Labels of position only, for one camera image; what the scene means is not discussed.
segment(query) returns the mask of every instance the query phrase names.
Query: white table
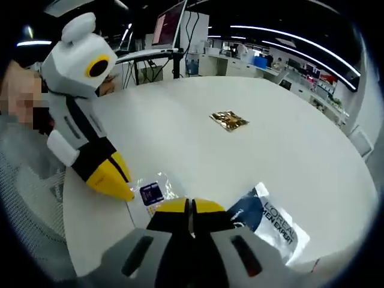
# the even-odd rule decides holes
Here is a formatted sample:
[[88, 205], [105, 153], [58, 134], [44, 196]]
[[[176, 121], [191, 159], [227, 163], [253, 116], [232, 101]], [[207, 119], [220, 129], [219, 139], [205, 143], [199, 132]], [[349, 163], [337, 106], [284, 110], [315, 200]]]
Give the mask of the white table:
[[[258, 182], [310, 235], [300, 263], [364, 235], [377, 203], [368, 169], [348, 138], [293, 93], [264, 79], [196, 77], [96, 99], [94, 109], [132, 177], [163, 171], [190, 197], [232, 206]], [[248, 120], [231, 133], [209, 118]], [[133, 229], [124, 202], [91, 191], [68, 169], [64, 225], [78, 275]]]

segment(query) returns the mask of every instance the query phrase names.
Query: robot camera eye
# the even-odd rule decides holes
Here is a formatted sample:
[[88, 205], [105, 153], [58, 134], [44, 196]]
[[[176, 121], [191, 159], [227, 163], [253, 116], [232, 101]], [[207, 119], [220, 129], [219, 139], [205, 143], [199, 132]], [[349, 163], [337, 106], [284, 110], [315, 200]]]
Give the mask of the robot camera eye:
[[109, 57], [107, 55], [100, 56], [92, 61], [86, 70], [88, 77], [98, 77], [102, 75], [108, 67]]

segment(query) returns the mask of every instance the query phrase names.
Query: monitor screen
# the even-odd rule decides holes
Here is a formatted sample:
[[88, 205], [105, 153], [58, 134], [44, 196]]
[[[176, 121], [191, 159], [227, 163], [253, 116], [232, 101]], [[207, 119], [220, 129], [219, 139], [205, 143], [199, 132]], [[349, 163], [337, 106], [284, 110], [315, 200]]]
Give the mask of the monitor screen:
[[301, 64], [293, 59], [290, 59], [288, 60], [288, 66], [291, 66], [293, 68], [296, 68], [296, 69], [300, 69], [301, 68]]
[[176, 4], [157, 18], [152, 45], [174, 46], [186, 1]]
[[312, 66], [311, 64], [306, 64], [305, 69], [306, 69], [307, 75], [315, 79], [318, 79], [320, 77], [320, 70]]

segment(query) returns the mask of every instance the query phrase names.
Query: plastic bag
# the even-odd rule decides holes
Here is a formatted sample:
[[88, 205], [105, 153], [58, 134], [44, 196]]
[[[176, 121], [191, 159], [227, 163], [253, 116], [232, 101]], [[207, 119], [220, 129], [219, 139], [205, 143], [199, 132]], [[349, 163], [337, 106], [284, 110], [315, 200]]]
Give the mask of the plastic bag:
[[167, 175], [158, 172], [130, 183], [135, 197], [127, 202], [132, 222], [136, 228], [146, 228], [163, 201], [185, 197], [176, 194]]
[[310, 240], [283, 208], [271, 203], [263, 183], [258, 183], [228, 213], [236, 227], [248, 226], [255, 235], [275, 247], [286, 265], [299, 257]]

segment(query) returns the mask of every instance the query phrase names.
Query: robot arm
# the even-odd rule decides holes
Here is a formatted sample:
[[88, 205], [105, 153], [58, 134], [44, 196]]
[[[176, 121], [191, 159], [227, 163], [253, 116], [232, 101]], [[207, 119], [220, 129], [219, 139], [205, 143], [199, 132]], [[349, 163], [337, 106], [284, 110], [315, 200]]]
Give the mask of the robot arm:
[[67, 167], [71, 167], [80, 154], [80, 151], [74, 149], [58, 130], [53, 130], [49, 134], [47, 146]]
[[62, 31], [62, 38], [41, 66], [45, 98], [55, 121], [47, 145], [94, 190], [132, 200], [128, 168], [93, 113], [91, 99], [115, 65], [117, 56], [92, 33], [93, 13], [83, 14]]

